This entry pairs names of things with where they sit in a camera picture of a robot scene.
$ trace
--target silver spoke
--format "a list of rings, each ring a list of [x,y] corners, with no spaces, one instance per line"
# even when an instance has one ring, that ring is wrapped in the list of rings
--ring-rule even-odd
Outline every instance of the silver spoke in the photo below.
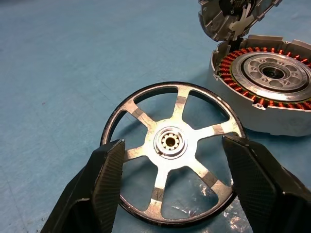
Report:
[[[146,151],[144,150],[144,146],[129,149],[125,153],[124,162],[139,158],[141,156],[146,156]]]
[[[147,214],[152,214],[157,219],[163,219],[161,207],[168,173],[168,171],[158,170],[149,206],[147,210],[144,211]]]
[[[211,189],[217,195],[218,203],[226,201],[233,192],[232,187],[226,186],[220,180],[218,180]]]
[[[218,179],[199,161],[194,159],[188,165],[208,186],[213,187],[213,185],[218,181]]]
[[[172,116],[173,118],[178,118],[178,119],[182,118],[184,108],[185,108],[190,91],[191,91],[191,88],[189,87],[178,86],[178,94],[177,94],[175,108],[174,108],[174,112]]]
[[[156,122],[153,121],[148,115],[141,110],[134,101],[130,101],[126,103],[123,107],[128,113],[130,113],[133,117],[139,120],[143,125],[145,125],[149,130],[153,129],[156,125]]]
[[[206,128],[196,130],[194,134],[198,137],[198,140],[201,140],[207,137],[223,135],[226,133],[237,133],[240,137],[242,137],[239,126],[233,119],[230,119],[229,121],[221,124],[212,125]]]

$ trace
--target black clamp jaw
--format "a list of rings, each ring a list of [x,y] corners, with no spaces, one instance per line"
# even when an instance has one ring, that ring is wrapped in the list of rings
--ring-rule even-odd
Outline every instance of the black clamp jaw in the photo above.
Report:
[[[93,151],[67,184],[42,233],[110,233],[120,199],[123,140]]]
[[[225,136],[235,191],[254,233],[308,233],[311,192],[262,144]],[[96,149],[68,183],[42,233],[110,233],[119,203],[123,140]]]
[[[311,192],[260,143],[223,138],[235,191],[254,233],[310,232]]]

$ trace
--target blue work surface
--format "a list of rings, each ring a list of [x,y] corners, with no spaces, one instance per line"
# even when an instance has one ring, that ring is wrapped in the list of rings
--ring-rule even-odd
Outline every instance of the blue work surface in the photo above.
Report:
[[[310,6],[309,0],[284,0],[251,33],[310,43]],[[208,63],[217,43],[201,29],[199,9],[196,0],[0,0],[0,232],[40,231],[126,96],[162,81],[208,88]],[[141,108],[158,120],[170,116],[174,101],[167,94],[146,100]],[[200,128],[221,116],[192,98],[184,120]],[[129,148],[142,144],[145,131],[125,116],[114,137],[124,137]],[[311,187],[310,136],[247,133]],[[198,159],[230,183],[220,138],[201,144]],[[129,162],[122,193],[146,207],[155,175],[148,160]],[[207,187],[188,169],[174,172],[168,184],[166,217],[208,208]],[[119,207],[113,233],[122,232],[252,230],[236,199],[214,219],[178,231],[148,225]]]

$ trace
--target copper coil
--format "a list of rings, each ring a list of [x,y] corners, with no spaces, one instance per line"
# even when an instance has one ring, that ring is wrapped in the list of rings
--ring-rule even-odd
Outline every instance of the copper coil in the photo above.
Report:
[[[220,68],[230,68],[230,65],[221,63],[219,67]]]
[[[247,97],[248,93],[249,93],[248,91],[243,91],[243,92],[242,92],[242,95],[244,95],[244,96]]]
[[[226,67],[223,67],[223,68],[219,68],[219,71],[230,72],[230,69],[226,68]]]
[[[231,77],[231,74],[230,73],[220,73],[220,76],[222,76],[222,77],[226,77],[226,76]]]
[[[228,65],[231,65],[232,61],[229,61],[229,60],[223,59],[223,60],[222,60],[222,63],[228,64]]]
[[[297,107],[298,107],[299,109],[306,110],[306,108],[305,108],[305,106],[303,106],[303,104],[297,103],[296,105],[297,105]]]
[[[255,101],[255,100],[256,100],[256,96],[253,95],[253,96],[251,97],[251,100]]]
[[[293,105],[292,103],[288,103],[288,104],[287,104],[287,107],[288,107],[288,108],[295,108],[295,105]]]
[[[239,56],[243,55],[243,53],[241,53],[240,51],[235,51],[235,53]]]
[[[308,62],[308,60],[307,60],[307,58],[305,58],[305,59],[301,60],[301,62],[305,64]]]
[[[235,60],[235,58],[234,58],[234,57],[230,57],[229,55],[228,55],[228,56],[226,56],[226,57],[225,57],[225,59],[227,59],[227,60],[229,60],[229,61],[232,61],[232,62]]]
[[[248,53],[248,51],[246,49],[244,49],[244,48],[241,49],[241,52],[244,53],[244,54]]]
[[[237,87],[235,87],[235,88],[234,88],[234,90],[236,90],[237,92],[240,92],[240,91],[242,91],[242,90],[243,90],[243,88],[242,88],[242,87],[240,87],[240,86],[237,86]]]
[[[238,57],[238,55],[236,55],[235,52],[230,53],[229,56],[232,56],[232,57],[234,57],[234,58],[237,58],[237,57]]]
[[[230,86],[230,87],[235,87],[235,86],[237,86],[238,84],[237,83],[234,83],[234,82],[232,82],[232,83],[228,83],[228,86]]]
[[[264,99],[259,100],[259,104],[261,104],[262,106],[264,105],[264,103],[265,103]]]
[[[311,102],[310,101],[304,102],[304,105],[306,106],[307,109],[311,110]]]
[[[226,83],[226,82],[231,82],[231,81],[233,81],[232,78],[224,78],[223,80],[224,80],[225,83]]]

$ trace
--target rim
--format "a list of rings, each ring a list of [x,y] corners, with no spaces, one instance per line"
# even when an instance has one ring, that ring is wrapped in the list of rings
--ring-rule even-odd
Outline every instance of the rim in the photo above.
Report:
[[[153,121],[137,104],[152,96],[164,93],[177,93],[173,115],[169,119]],[[220,108],[228,116],[228,121],[194,130],[182,120],[182,114],[188,96],[196,96]],[[235,198],[232,186],[225,186],[207,168],[195,159],[197,142],[204,138],[226,133],[236,133],[245,137],[245,132],[237,115],[220,97],[210,91],[182,82],[157,83],[138,90],[127,97],[108,119],[101,138],[101,145],[108,143],[121,120],[128,112],[144,124],[148,132],[142,146],[129,149],[125,154],[125,162],[147,156],[158,167],[158,174],[153,187],[151,200],[145,211],[140,211],[120,195],[120,205],[130,214],[161,226],[184,226],[212,217],[225,209]],[[183,219],[166,219],[161,214],[163,194],[167,175],[171,170],[190,167],[201,180],[218,196],[218,202],[210,210],[199,215]]]

